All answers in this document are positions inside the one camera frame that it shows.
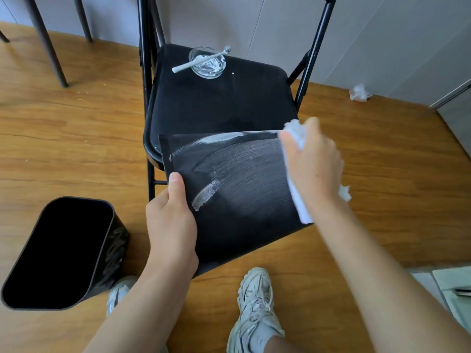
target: white sneaker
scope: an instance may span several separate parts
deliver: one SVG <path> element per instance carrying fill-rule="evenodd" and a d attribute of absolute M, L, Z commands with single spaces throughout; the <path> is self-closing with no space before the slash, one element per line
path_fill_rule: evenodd
<path fill-rule="evenodd" d="M 261 321 L 272 327 L 280 337 L 285 337 L 285 332 L 273 311 L 273 288 L 267 270 L 256 267 L 244 276 L 240 283 L 237 304 L 240 316 L 229 335 L 227 353 L 251 353 L 250 337 Z"/>
<path fill-rule="evenodd" d="M 106 305 L 108 309 L 106 311 L 106 316 L 111 315 L 111 312 L 115 309 L 117 304 L 122 300 L 124 296 L 131 290 L 134 284 L 138 281 L 137 276 L 126 276 L 120 279 L 110 291 L 108 301 Z M 160 353 L 169 353 L 167 346 L 164 345 Z"/>

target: sock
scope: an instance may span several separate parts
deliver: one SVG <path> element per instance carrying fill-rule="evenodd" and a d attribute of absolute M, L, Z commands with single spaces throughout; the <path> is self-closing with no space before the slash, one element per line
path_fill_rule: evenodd
<path fill-rule="evenodd" d="M 261 320 L 255 331 L 252 333 L 252 336 L 250 337 L 250 352 L 263 353 L 263 351 L 265 350 L 265 346 L 268 343 L 268 340 L 273 336 L 279 336 L 278 332 L 275 331 L 272 327 L 268 326 L 265 322 L 263 322 L 263 320 Z"/>

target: trash can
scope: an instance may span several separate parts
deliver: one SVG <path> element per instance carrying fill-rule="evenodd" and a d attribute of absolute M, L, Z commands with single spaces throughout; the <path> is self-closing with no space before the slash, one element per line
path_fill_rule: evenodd
<path fill-rule="evenodd" d="M 3 284 L 3 303 L 15 310 L 64 310 L 109 290 L 120 278 L 129 238 L 107 201 L 51 201 Z"/>

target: hand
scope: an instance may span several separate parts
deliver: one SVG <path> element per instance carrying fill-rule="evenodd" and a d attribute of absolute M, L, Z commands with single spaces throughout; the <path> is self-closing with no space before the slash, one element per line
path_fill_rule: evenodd
<path fill-rule="evenodd" d="M 150 238 L 146 267 L 152 263 L 183 270 L 191 278 L 198 267 L 196 221 L 186 203 L 185 184 L 178 172 L 170 174 L 168 188 L 147 204 L 145 215 Z"/>
<path fill-rule="evenodd" d="M 306 143 L 302 151 L 286 131 L 279 133 L 285 148 L 288 173 L 306 206 L 315 211 L 328 201 L 337 201 L 344 161 L 332 139 L 322 134 L 319 120 L 305 123 Z"/>

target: person's left hand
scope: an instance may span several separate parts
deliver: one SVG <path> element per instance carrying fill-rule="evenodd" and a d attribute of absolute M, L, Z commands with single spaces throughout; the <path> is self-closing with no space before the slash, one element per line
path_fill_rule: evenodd
<path fill-rule="evenodd" d="M 191 278 L 198 268 L 197 229 L 186 203 L 185 184 L 178 172 L 170 174 L 168 188 L 147 204 L 145 215 L 150 238 L 148 263 L 183 270 Z"/>

